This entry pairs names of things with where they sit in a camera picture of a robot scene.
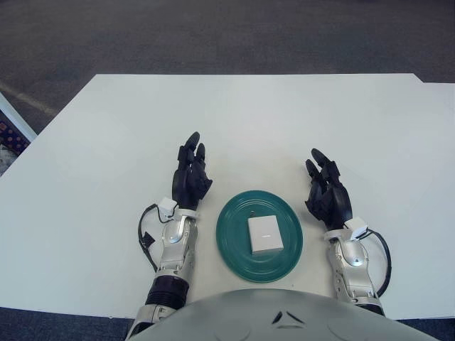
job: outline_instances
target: teal plate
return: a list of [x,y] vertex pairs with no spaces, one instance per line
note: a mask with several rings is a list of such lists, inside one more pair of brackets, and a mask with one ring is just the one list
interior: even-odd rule
[[[276,215],[283,250],[252,255],[248,218]],[[233,197],[224,206],[216,225],[216,241],[227,266],[252,282],[273,282],[286,276],[297,264],[303,235],[294,211],[280,197],[250,190]]]

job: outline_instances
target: white table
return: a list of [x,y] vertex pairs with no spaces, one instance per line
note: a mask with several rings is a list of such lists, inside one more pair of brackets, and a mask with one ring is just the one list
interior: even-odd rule
[[[454,316],[454,94],[414,75],[98,75],[0,178],[0,305],[133,318],[154,277],[137,221],[171,194],[178,147],[197,130],[214,183],[189,302],[239,288],[335,297],[324,226],[303,204],[317,147],[390,246],[387,316]],[[287,201],[304,229],[299,263],[274,283],[236,277],[216,247],[223,205],[254,189]],[[156,216],[144,226],[161,233]],[[365,245],[379,286],[382,249]]]

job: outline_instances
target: black hand palm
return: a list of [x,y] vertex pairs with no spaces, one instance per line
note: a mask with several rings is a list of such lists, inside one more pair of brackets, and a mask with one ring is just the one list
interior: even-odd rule
[[321,172],[311,160],[306,160],[306,169],[311,176],[310,194],[305,202],[308,211],[318,220],[323,220],[327,229],[343,229],[344,222],[352,219],[353,211],[348,191],[338,179],[338,167],[335,161],[330,161],[315,148],[311,155]]
[[196,156],[194,151],[199,142],[199,133],[195,132],[178,151],[178,168],[173,174],[172,199],[180,208],[196,210],[199,200],[204,197],[212,185],[212,180],[205,174],[205,146],[199,144]]

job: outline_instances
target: white box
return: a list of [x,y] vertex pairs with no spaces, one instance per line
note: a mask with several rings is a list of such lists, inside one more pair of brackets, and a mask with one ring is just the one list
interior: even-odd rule
[[253,254],[283,249],[282,236],[279,233],[277,217],[255,217],[248,219],[251,250]]

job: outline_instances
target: robotic arm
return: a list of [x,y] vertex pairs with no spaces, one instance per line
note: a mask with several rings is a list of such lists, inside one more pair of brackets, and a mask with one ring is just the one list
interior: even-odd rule
[[[212,180],[205,174],[205,146],[199,144],[194,155],[199,138],[199,133],[195,132],[179,149],[178,168],[172,182],[172,200],[164,198],[159,204],[146,208],[139,220],[139,244],[156,274],[145,305],[139,309],[126,340],[186,304],[198,236],[196,209],[199,200],[212,185]],[[154,208],[158,209],[160,222],[166,224],[161,236],[164,249],[159,266],[149,253],[154,239],[147,232],[143,235],[141,230],[145,214]]]
[[[335,161],[330,161],[317,149],[313,149],[311,155],[321,172],[311,160],[306,160],[311,189],[305,204],[315,218],[326,224],[328,231],[324,239],[330,244],[328,254],[337,297],[384,315],[379,297],[388,286],[392,270],[387,244],[379,233],[368,229],[361,218],[353,218],[349,194],[338,179],[340,172]],[[384,284],[377,292],[368,275],[368,253],[360,242],[370,234],[375,234],[381,241],[388,263]]]

